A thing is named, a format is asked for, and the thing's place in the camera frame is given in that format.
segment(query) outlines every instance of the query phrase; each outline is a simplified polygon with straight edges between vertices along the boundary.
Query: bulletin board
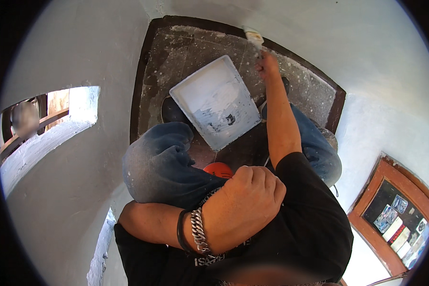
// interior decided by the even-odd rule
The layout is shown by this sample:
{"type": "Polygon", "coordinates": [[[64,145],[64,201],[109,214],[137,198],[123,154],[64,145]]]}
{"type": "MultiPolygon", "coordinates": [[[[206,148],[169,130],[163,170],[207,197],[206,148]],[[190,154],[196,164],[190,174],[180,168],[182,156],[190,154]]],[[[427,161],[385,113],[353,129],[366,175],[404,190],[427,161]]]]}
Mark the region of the bulletin board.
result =
{"type": "Polygon", "coordinates": [[[414,266],[429,238],[429,198],[385,160],[348,218],[393,276],[414,266]]]}

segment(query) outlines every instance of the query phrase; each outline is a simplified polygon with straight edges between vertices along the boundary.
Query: silver chain bracelet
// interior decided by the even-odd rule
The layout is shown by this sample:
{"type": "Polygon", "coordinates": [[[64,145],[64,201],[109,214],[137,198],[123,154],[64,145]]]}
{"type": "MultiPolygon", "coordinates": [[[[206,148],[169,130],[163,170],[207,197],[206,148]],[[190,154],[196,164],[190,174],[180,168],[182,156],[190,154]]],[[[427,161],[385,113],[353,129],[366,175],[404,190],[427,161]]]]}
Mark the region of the silver chain bracelet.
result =
{"type": "Polygon", "coordinates": [[[202,208],[195,209],[191,212],[191,224],[192,224],[192,236],[194,236],[194,242],[197,245],[197,249],[202,252],[203,255],[207,255],[211,258],[218,257],[217,255],[211,254],[211,250],[206,243],[204,228],[202,224],[202,208]]]}

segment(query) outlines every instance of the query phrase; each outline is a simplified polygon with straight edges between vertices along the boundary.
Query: paint roller tray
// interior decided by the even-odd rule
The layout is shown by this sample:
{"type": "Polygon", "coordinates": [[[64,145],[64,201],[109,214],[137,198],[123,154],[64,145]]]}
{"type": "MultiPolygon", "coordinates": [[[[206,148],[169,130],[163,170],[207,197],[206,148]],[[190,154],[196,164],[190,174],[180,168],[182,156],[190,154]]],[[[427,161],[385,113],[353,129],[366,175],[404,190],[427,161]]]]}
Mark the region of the paint roller tray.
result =
{"type": "Polygon", "coordinates": [[[185,78],[170,95],[215,152],[261,122],[254,100],[228,55],[185,78]]]}

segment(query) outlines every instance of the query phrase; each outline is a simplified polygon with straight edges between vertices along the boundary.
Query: blue jeans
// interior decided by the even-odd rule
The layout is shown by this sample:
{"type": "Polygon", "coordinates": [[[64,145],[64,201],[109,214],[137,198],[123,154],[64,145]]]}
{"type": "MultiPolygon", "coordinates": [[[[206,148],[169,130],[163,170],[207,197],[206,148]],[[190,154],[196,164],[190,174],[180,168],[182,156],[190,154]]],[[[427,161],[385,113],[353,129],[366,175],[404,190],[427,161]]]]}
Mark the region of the blue jeans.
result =
{"type": "MultiPolygon", "coordinates": [[[[328,186],[342,173],[337,152],[315,125],[291,106],[301,134],[302,151],[315,172],[328,186]]],[[[188,155],[194,135],[182,122],[158,124],[132,143],[123,157],[126,186],[138,203],[163,203],[194,208],[227,179],[194,168],[188,155]]]]}

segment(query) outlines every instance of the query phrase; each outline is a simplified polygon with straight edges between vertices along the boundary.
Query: person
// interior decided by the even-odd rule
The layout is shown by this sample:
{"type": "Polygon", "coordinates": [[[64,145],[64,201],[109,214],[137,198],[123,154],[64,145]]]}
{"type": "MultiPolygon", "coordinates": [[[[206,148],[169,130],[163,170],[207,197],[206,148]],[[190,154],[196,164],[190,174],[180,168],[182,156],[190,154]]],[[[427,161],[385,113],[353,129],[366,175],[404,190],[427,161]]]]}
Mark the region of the person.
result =
{"type": "Polygon", "coordinates": [[[123,157],[134,200],[114,230],[129,285],[329,285],[342,277],[353,234],[327,186],[340,177],[340,159],[289,104],[276,58],[261,53],[274,173],[242,166],[231,179],[214,176],[192,166],[187,124],[150,128],[123,157]],[[203,236],[195,237],[198,221],[203,236]]]}

